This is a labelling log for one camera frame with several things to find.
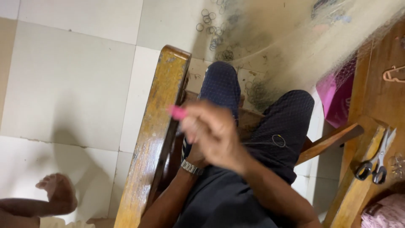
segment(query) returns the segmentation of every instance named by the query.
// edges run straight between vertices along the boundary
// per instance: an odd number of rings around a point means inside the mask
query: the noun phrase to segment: scissors
[[[391,144],[395,137],[395,133],[396,128],[392,132],[389,128],[386,129],[381,145],[376,154],[372,159],[362,162],[357,168],[356,173],[354,174],[357,179],[364,181],[368,176],[372,175],[374,184],[380,185],[385,182],[387,177],[387,169],[383,165],[384,156],[387,153],[387,146]],[[375,165],[375,169],[371,171],[375,161],[377,161],[377,164]]]

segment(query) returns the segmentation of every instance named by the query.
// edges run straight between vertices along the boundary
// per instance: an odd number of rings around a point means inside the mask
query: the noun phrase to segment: bare foot
[[[39,181],[35,187],[47,191],[49,202],[67,203],[71,211],[76,209],[75,189],[65,175],[60,173],[48,175]]]

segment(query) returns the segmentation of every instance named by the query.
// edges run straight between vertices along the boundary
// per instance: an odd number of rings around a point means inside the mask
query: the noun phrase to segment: person
[[[231,65],[208,67],[200,99],[182,106],[185,161],[145,212],[140,228],[321,227],[313,207],[291,188],[313,98],[303,90],[286,93],[242,143],[240,94]]]
[[[54,216],[69,214],[77,208],[75,190],[65,175],[44,177],[36,187],[47,192],[48,202],[9,198],[0,200],[1,228],[95,228],[83,221],[65,221]]]

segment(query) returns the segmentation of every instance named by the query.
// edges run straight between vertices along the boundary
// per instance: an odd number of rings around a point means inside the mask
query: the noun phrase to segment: dark pants
[[[241,89],[235,69],[228,63],[215,62],[206,73],[199,97],[227,107],[238,123]],[[303,90],[292,90],[264,111],[265,117],[243,142],[250,154],[292,184],[296,178],[294,166],[308,132],[314,106],[312,96]],[[185,141],[183,158],[191,145]]]

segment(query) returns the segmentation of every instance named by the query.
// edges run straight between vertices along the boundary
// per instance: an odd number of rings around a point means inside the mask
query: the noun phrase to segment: metal watch band
[[[194,165],[192,165],[190,162],[186,161],[185,159],[181,163],[181,167],[187,171],[189,171],[192,174],[195,174],[197,176],[201,176],[204,172],[204,169],[200,169]]]

